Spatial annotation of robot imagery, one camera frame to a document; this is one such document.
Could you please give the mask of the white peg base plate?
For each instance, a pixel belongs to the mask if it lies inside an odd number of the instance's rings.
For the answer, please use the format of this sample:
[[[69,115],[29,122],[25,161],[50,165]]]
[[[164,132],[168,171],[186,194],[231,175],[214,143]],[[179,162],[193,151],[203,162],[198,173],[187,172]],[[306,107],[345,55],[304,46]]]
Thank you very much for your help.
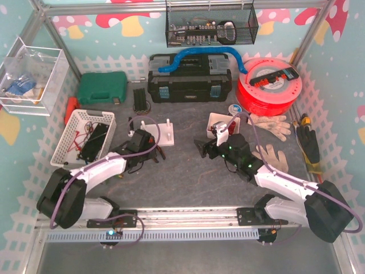
[[[152,134],[155,140],[160,137],[158,145],[160,147],[166,146],[174,146],[175,145],[175,136],[173,130],[173,123],[169,118],[166,119],[165,123],[155,124],[146,124],[145,121],[141,121],[140,128]]]

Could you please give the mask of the white parts tray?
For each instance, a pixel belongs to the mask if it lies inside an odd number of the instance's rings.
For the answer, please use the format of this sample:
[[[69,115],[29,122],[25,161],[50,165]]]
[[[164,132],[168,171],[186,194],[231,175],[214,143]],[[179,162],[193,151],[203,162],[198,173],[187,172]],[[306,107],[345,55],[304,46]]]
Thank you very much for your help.
[[[228,125],[228,123],[232,120],[232,116],[218,114],[215,112],[211,112],[209,114],[208,125],[206,127],[206,136],[209,139],[214,139],[216,137],[215,132],[217,127],[221,127],[222,125]],[[237,134],[240,131],[240,118],[235,118],[232,124],[228,128],[229,135]]]

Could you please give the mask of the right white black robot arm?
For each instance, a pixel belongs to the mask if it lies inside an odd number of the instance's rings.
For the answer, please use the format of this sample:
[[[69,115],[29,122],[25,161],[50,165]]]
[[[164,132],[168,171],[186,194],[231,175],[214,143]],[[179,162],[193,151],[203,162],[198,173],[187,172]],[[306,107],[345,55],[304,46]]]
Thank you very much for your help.
[[[241,134],[233,134],[223,143],[210,139],[194,140],[194,144],[202,158],[221,157],[234,166],[233,173],[243,181],[272,191],[254,207],[237,210],[241,226],[292,222],[310,228],[321,240],[333,243],[354,218],[344,197],[332,182],[308,182],[264,164],[251,153],[248,142]]]

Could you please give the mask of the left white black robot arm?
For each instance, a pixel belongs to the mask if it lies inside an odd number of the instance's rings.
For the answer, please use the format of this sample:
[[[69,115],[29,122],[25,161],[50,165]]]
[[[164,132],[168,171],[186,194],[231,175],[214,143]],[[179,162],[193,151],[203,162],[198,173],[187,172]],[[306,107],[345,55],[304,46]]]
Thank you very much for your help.
[[[159,139],[145,130],[136,130],[131,139],[115,152],[86,166],[56,169],[50,176],[37,204],[37,210],[50,218],[50,228],[72,227],[79,219],[110,221],[116,204],[107,198],[87,198],[96,186],[123,174],[147,160]]]

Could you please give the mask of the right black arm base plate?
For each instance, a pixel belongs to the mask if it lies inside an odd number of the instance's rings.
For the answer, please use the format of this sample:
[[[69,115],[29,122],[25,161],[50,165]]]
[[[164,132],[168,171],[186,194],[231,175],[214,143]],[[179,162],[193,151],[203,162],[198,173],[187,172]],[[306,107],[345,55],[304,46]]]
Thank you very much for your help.
[[[282,219],[272,219],[263,208],[241,207],[236,209],[239,226],[255,225],[287,225],[289,222]]]

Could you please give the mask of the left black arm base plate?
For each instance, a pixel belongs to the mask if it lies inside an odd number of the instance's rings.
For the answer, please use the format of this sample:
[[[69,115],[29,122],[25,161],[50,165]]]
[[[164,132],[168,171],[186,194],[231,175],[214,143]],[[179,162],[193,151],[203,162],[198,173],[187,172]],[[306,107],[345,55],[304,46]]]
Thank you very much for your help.
[[[109,220],[88,220],[87,228],[136,228],[137,220],[135,216],[138,215],[136,209],[120,209],[114,210],[107,217]]]

